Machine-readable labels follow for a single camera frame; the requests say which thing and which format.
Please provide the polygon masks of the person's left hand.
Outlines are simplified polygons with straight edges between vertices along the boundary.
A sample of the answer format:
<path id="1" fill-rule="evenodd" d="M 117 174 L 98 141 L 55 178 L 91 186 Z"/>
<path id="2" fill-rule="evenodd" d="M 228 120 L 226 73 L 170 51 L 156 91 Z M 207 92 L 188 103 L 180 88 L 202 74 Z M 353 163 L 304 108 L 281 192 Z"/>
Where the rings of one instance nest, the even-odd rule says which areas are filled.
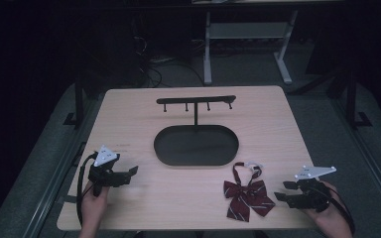
<path id="1" fill-rule="evenodd" d="M 104 186 L 99 196 L 92 193 L 93 183 L 89 181 L 86 184 L 83 194 L 81 212 L 82 212 L 82 228 L 97 229 L 103 218 L 107 207 L 107 198 L 109 188 Z"/>

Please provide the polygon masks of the black metal stand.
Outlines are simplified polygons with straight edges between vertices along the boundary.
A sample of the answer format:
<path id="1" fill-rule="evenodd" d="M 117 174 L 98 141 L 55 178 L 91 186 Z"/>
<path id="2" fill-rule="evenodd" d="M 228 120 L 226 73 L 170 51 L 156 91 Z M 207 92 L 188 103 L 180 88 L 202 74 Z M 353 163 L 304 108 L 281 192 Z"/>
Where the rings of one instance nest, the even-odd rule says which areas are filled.
<path id="1" fill-rule="evenodd" d="M 356 111 L 356 77 L 351 69 L 347 77 L 345 119 L 349 126 L 356 130 L 358 127 L 370 127 L 371 122 L 364 112 Z"/>
<path id="2" fill-rule="evenodd" d="M 74 83 L 74 111 L 66 115 L 64 119 L 65 125 L 71 125 L 74 129 L 78 129 L 83 121 L 83 87 L 81 76 L 78 75 Z"/>

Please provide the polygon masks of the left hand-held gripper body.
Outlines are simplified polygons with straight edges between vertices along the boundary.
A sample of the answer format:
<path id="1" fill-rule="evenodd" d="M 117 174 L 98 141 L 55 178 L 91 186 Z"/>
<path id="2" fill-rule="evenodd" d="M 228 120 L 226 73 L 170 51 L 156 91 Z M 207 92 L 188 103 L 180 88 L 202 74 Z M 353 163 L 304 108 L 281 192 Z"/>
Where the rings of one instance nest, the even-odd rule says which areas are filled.
<path id="1" fill-rule="evenodd" d="M 119 154 L 112 152 L 104 145 L 101 146 L 88 173 L 88 179 L 93 183 L 94 196 L 99 196 L 104 186 L 117 187 L 121 184 L 122 174 L 112 171 L 114 164 L 119 159 Z"/>

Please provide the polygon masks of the dark red striped bow tie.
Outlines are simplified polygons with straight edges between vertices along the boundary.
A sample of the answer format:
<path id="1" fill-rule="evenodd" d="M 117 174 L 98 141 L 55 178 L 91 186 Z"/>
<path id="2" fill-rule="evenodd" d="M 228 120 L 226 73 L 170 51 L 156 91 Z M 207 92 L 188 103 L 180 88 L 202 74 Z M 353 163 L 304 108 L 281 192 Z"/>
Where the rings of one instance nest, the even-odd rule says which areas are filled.
<path id="1" fill-rule="evenodd" d="M 248 168 L 252 172 L 250 181 L 243 185 L 237 167 Z M 265 217 L 274 207 L 275 202 L 268 196 L 266 185 L 259 176 L 262 166 L 257 163 L 237 162 L 232 167 L 235 182 L 226 180 L 223 183 L 223 194 L 230 198 L 226 216 L 230 219 L 249 222 L 250 211 Z"/>

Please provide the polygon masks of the person's right hand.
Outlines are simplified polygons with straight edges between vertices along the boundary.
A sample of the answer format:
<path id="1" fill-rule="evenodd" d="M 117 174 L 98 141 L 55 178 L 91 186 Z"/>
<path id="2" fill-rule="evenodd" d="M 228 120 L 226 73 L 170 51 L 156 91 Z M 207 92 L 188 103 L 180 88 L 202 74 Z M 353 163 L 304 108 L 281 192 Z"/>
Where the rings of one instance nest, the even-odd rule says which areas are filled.
<path id="1" fill-rule="evenodd" d="M 321 230 L 322 225 L 329 220 L 344 220 L 338 209 L 331 204 L 328 209 L 323 212 L 315 212 L 313 209 L 304 209 L 303 213 L 306 214 Z"/>

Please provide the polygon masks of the black hook stand with tray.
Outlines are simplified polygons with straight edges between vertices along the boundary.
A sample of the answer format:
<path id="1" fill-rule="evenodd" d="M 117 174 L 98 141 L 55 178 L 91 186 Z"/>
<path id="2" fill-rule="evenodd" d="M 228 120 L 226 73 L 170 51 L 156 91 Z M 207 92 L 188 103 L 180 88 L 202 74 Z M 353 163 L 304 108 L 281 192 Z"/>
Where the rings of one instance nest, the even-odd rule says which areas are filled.
<path id="1" fill-rule="evenodd" d="M 193 123 L 174 125 L 161 130 L 154 140 L 157 158 L 164 164 L 174 167 L 184 166 L 224 166 L 234 160 L 239 140 L 236 134 L 222 125 L 202 125 L 198 123 L 198 106 L 221 102 L 232 108 L 235 95 L 159 98 L 158 104 L 167 111 L 169 104 L 183 104 L 186 110 L 193 105 Z"/>

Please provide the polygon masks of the white metal desk frame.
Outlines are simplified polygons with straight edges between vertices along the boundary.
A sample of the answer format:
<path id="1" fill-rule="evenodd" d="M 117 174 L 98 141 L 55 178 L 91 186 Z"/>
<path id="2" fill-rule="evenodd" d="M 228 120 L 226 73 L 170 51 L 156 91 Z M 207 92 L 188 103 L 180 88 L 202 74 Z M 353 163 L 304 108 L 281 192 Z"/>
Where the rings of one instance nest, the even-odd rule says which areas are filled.
<path id="1" fill-rule="evenodd" d="M 274 59 L 285 84 L 292 84 L 292 78 L 287 69 L 284 57 L 295 28 L 298 11 L 295 10 L 287 22 L 271 23 L 214 23 L 210 13 L 206 14 L 204 54 L 203 54 L 203 84 L 212 85 L 210 43 L 212 40 L 259 40 L 281 39 L 281 48 L 274 52 Z"/>

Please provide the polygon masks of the aluminium rail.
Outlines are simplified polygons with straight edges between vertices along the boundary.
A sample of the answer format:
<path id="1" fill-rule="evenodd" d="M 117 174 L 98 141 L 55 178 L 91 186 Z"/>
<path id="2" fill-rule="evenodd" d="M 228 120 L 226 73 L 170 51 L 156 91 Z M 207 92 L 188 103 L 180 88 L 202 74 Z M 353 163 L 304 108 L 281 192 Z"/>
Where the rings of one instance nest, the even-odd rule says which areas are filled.
<path id="1" fill-rule="evenodd" d="M 366 145 L 366 142 L 359 134 L 358 128 L 353 127 L 345 118 L 345 112 L 342 104 L 336 99 L 331 99 L 330 104 L 334 109 L 336 115 L 342 122 L 347 133 L 351 137 L 351 140 L 353 141 L 354 145 L 360 152 L 364 163 L 366 164 L 374 182 L 376 183 L 379 192 L 381 193 L 381 169 L 378 167 L 378 164 L 375 161 L 375 157 L 372 155 L 370 149 Z"/>
<path id="2" fill-rule="evenodd" d="M 31 196 L 36 198 L 33 212 L 27 219 L 22 238 L 38 238 L 48 217 L 56 229 L 56 220 L 83 154 L 92 125 L 101 105 L 100 99 L 84 99 L 84 118 L 78 127 L 64 125 L 62 117 L 52 119 L 34 148 L 26 179 L 35 188 Z"/>

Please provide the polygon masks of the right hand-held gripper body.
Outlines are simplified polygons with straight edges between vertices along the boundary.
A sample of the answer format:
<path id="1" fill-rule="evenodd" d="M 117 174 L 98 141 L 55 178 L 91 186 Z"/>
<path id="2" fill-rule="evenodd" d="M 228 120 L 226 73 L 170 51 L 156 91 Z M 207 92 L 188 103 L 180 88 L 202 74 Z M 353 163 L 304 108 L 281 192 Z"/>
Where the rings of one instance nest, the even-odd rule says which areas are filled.
<path id="1" fill-rule="evenodd" d="M 329 189 L 318 181 L 318 177 L 334 173 L 335 171 L 335 167 L 303 166 L 295 174 L 295 182 L 298 183 L 302 193 L 290 195 L 292 201 L 287 202 L 289 206 L 297 209 L 314 209 L 316 212 L 326 210 L 331 195 Z"/>

